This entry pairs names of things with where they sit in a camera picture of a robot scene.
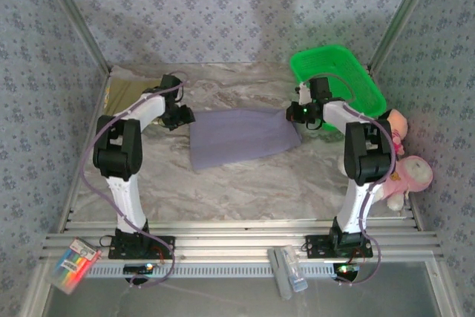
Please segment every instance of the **yellow cloth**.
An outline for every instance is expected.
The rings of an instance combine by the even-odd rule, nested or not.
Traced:
[[[147,88],[160,85],[161,79],[154,81],[126,81],[113,78],[105,92],[104,114],[114,115],[134,104]]]

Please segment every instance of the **glass panel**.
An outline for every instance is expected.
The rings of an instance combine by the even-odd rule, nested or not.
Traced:
[[[374,266],[363,266],[361,274]],[[440,316],[425,265],[383,264],[361,286],[310,280],[289,301],[278,296],[271,278],[172,279],[167,286],[130,289],[125,280],[83,281],[72,295],[54,289],[44,317],[313,317]]]

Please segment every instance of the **black mounting plate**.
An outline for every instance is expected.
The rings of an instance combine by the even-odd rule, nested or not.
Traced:
[[[172,236],[157,236],[158,238],[165,241],[173,250],[175,250],[175,237]],[[113,236],[111,239],[111,245],[109,247],[109,259],[146,259],[146,260],[164,260],[171,259],[171,253],[167,248],[165,248],[158,241],[150,240],[150,245],[145,252],[138,251],[136,249],[126,249],[123,244],[118,242],[116,236]]]
[[[355,255],[355,258],[373,257],[371,243],[366,239],[364,244],[361,246],[341,247],[337,250],[334,250],[328,235],[307,235],[305,237],[305,244],[302,246],[302,248],[307,251],[308,259],[350,259],[353,254]]]

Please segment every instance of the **blue floral wallpaper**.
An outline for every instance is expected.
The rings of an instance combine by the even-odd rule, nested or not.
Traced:
[[[366,64],[401,0],[76,0],[111,64],[287,62],[346,45]]]
[[[0,0],[0,316],[57,226],[104,74],[56,0]]]
[[[474,30],[475,0],[420,0],[378,75],[388,105],[409,119],[407,151],[433,168],[416,199],[467,316],[475,316]]]

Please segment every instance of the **wire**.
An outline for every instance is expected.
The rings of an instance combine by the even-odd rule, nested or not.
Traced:
[[[160,256],[160,263],[163,265],[165,263],[165,259],[163,258],[163,253],[162,253],[161,248],[159,248],[158,246],[153,246],[151,249],[158,252],[158,255]]]
[[[302,246],[300,247],[300,250],[302,252],[308,252],[309,251],[309,244],[307,241],[305,241],[305,243],[302,244]]]
[[[366,257],[364,256],[364,253],[363,253],[363,250],[361,250],[360,248],[356,247],[355,249],[353,249],[353,253],[351,255],[351,258],[349,259],[349,261],[347,261],[347,264],[351,264],[351,262],[353,261],[354,258],[356,258],[356,253],[359,252],[360,255],[363,257],[363,264],[364,262],[366,261]]]
[[[174,103],[177,104],[177,103],[181,102],[181,100],[183,99],[183,96],[184,96],[184,95],[185,95],[185,88],[182,87],[182,88],[181,88],[181,96],[180,96],[180,98],[176,99],[176,100],[174,101]]]
[[[311,129],[311,128],[309,128],[309,123],[306,122],[306,123],[305,123],[305,128],[307,128],[307,129],[310,130],[310,131],[313,131],[313,130],[318,130],[318,129],[321,128],[323,125],[324,125],[324,121],[323,121],[323,120],[320,120],[320,124],[318,124],[316,128]]]
[[[323,77],[323,76],[329,76],[329,77],[336,78],[338,81],[340,81],[341,83],[343,83],[347,87],[348,91],[350,91],[350,93],[351,93],[351,98],[349,98],[348,100],[345,100],[346,103],[350,104],[350,103],[353,103],[356,100],[356,95],[355,95],[355,91],[353,90],[353,88],[351,88],[350,84],[348,83],[348,81],[346,79],[339,76],[338,74],[334,74],[334,73],[330,73],[330,72],[319,73],[319,74],[316,74],[314,76],[311,76],[309,79],[304,80],[302,82],[302,84],[305,84],[305,83],[307,83],[308,81],[310,81],[314,78]]]
[[[104,244],[102,244],[102,239],[104,239],[104,238],[110,238],[110,239],[112,239],[113,237],[114,237],[113,235],[103,235],[101,238],[99,238],[99,245],[100,245],[101,247],[103,247],[103,248],[109,248],[109,247],[111,247],[110,244],[109,244],[109,245],[104,245]]]
[[[162,239],[148,233],[148,232],[144,232],[141,228],[139,228],[138,226],[135,226],[132,222],[130,222],[130,220],[125,216],[125,214],[120,210],[120,208],[115,204],[114,200],[111,199],[109,196],[107,196],[105,193],[101,192],[100,190],[98,190],[96,187],[92,186],[87,177],[85,176],[85,165],[86,165],[86,162],[88,161],[88,158],[90,157],[91,155],[91,152],[92,150],[94,149],[94,145],[96,144],[96,142],[99,140],[99,138],[109,129],[111,128],[116,122],[118,122],[119,120],[121,120],[123,117],[129,115],[130,113],[132,113],[133,111],[135,111],[137,108],[139,108],[143,103],[145,103],[147,100],[151,99],[151,98],[154,98],[154,97],[158,97],[159,95],[162,95],[162,94],[165,94],[165,93],[169,93],[169,92],[172,92],[172,91],[176,91],[177,89],[180,89],[181,87],[183,87],[187,82],[188,82],[188,74],[185,73],[185,72],[182,72],[182,71],[174,71],[174,72],[171,72],[169,74],[176,74],[176,73],[184,73],[186,75],[186,80],[181,82],[179,85],[176,85],[172,88],[168,88],[168,89],[163,89],[161,91],[158,91],[158,92],[155,92],[155,93],[152,93],[152,94],[148,94],[148,95],[145,95],[142,97],[142,99],[138,100],[135,104],[133,104],[127,111],[124,111],[123,113],[117,115],[116,117],[114,117],[110,122],[108,122],[103,128],[101,128],[99,130],[99,132],[96,134],[96,136],[92,139],[92,141],[89,143],[89,146],[85,149],[85,153],[84,155],[82,156],[82,159],[81,159],[81,163],[80,163],[80,169],[79,169],[79,175],[81,176],[82,178],[82,181],[84,182],[84,184],[86,185],[86,187],[88,187],[93,193],[99,195],[101,198],[103,198],[105,201],[107,201],[111,206],[112,208],[117,212],[117,214],[135,231],[137,231],[138,233],[150,238],[150,239],[153,239],[154,241],[162,244],[167,250],[169,250],[170,252],[170,255],[171,255],[171,266],[170,266],[170,270],[160,279],[157,279],[156,281],[153,281],[153,282],[150,282],[150,283],[147,283],[147,284],[144,284],[144,285],[137,285],[138,288],[142,288],[142,287],[153,287],[153,286],[157,286],[158,284],[161,284],[162,282],[164,282],[165,280],[167,280],[170,275],[173,273],[174,271],[174,268],[175,268],[175,261],[176,261],[176,258],[175,258],[175,254],[174,254],[174,251],[173,249]],[[136,286],[133,284],[134,280],[136,278],[139,278],[138,275],[135,275],[131,278],[130,280],[130,283],[131,283],[131,287],[132,286]]]
[[[389,142],[389,147],[390,147],[390,150],[391,150],[391,163],[390,163],[390,168],[389,170],[387,170],[386,174],[381,177],[379,180],[377,180],[376,182],[373,182],[370,184],[370,187],[368,188],[367,192],[366,192],[366,195],[364,196],[364,199],[363,199],[363,203],[361,205],[361,208],[360,208],[360,211],[359,211],[359,217],[358,217],[358,224],[359,224],[359,229],[362,233],[362,235],[369,241],[372,241],[374,243],[374,245],[376,246],[376,249],[378,250],[378,261],[376,262],[376,268],[373,270],[373,272],[367,276],[366,278],[364,278],[363,280],[360,280],[360,281],[357,281],[357,282],[352,282],[352,281],[349,281],[349,280],[346,280],[344,278],[342,278],[342,280],[344,281],[344,284],[347,284],[347,285],[359,285],[359,284],[363,284],[364,282],[368,282],[369,280],[371,280],[375,275],[376,273],[378,272],[379,270],[379,267],[381,266],[381,258],[382,258],[382,253],[381,253],[381,247],[379,246],[379,243],[378,241],[373,238],[372,236],[368,235],[366,233],[366,229],[363,227],[363,221],[364,221],[364,210],[366,209],[366,206],[367,204],[370,202],[370,198],[371,198],[371,193],[372,191],[374,190],[374,188],[380,184],[380,183],[383,183],[392,173],[393,173],[393,170],[394,170],[394,167],[396,165],[396,152],[394,150],[394,145],[393,145],[393,139],[391,138],[391,136],[389,135],[389,133],[386,131],[386,129],[384,129],[384,127],[379,124],[377,121],[375,121],[373,118],[370,118],[370,117],[367,117],[357,111],[355,111],[354,109],[352,109],[348,104],[343,104],[343,109],[345,111],[347,111],[348,113],[354,115],[354,116],[357,116],[363,120],[367,120],[368,122],[370,122],[371,124],[373,124],[375,127],[377,127],[381,133],[383,133],[383,135],[386,137],[387,141]]]

